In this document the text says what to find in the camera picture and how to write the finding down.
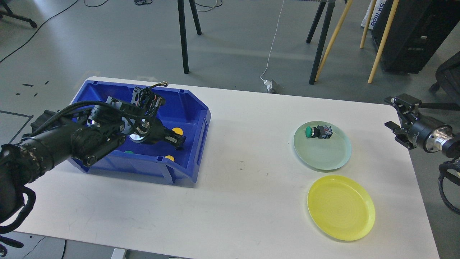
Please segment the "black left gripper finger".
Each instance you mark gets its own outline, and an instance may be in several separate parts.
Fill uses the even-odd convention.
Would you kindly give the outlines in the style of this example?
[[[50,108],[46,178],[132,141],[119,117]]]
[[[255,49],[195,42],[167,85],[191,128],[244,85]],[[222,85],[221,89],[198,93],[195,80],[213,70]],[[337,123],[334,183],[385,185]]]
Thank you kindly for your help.
[[[183,135],[183,131],[179,128],[179,132],[174,131],[173,129],[163,128],[163,141],[185,141],[186,136]]]
[[[174,146],[176,150],[183,150],[184,149],[184,143],[185,139],[166,139],[166,143],[170,144],[171,146]]]

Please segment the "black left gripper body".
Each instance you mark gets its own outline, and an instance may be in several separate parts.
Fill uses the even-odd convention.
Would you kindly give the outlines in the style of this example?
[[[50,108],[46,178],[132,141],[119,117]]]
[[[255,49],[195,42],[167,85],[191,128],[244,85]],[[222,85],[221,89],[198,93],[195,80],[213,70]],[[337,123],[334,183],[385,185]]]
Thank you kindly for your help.
[[[143,119],[136,131],[129,135],[129,139],[134,143],[155,144],[164,141],[171,136],[170,130],[163,126],[158,118]]]

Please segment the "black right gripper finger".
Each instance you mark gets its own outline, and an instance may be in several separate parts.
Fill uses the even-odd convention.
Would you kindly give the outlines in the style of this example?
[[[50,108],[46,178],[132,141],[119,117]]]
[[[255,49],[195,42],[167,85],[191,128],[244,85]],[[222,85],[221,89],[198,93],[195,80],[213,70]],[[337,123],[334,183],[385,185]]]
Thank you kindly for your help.
[[[407,131],[394,122],[386,122],[385,126],[395,135],[395,141],[404,146],[406,149],[414,149],[414,144],[409,141]]]
[[[401,124],[414,124],[419,119],[422,101],[408,94],[386,97],[384,102],[396,110]]]

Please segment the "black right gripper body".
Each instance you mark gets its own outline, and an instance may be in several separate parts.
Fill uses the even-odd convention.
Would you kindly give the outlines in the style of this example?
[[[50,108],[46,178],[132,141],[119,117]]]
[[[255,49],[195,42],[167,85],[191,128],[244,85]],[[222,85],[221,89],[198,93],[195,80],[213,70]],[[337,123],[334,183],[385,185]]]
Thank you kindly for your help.
[[[424,151],[453,151],[452,127],[439,121],[416,121],[408,130],[408,139]]]

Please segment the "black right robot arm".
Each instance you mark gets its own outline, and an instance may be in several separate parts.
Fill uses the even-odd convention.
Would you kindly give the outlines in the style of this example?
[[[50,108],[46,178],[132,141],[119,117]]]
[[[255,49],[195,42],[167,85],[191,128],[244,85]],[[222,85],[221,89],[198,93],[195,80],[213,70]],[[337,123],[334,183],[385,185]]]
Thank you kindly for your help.
[[[395,141],[412,150],[417,147],[426,153],[433,154],[440,151],[450,161],[439,165],[438,189],[444,204],[456,214],[459,208],[452,205],[443,188],[444,179],[456,184],[459,183],[459,134],[453,133],[453,128],[444,122],[430,116],[423,115],[419,108],[422,102],[410,95],[402,94],[396,97],[386,97],[384,102],[395,108],[400,125],[389,121],[385,126],[395,135]]]

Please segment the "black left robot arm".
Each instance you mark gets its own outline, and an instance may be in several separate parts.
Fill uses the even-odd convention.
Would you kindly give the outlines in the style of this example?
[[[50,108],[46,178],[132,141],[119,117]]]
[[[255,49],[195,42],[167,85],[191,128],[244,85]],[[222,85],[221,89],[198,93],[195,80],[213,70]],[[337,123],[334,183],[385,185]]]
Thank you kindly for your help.
[[[63,161],[73,158],[90,167],[121,146],[127,138],[137,143],[164,141],[183,149],[186,137],[163,126],[157,118],[165,99],[153,87],[135,88],[132,100],[113,97],[107,101],[79,101],[58,112],[45,110],[32,123],[32,132],[16,144],[1,146],[1,256],[6,246],[22,248],[21,242],[4,236],[18,228],[30,214],[36,194],[27,187]]]

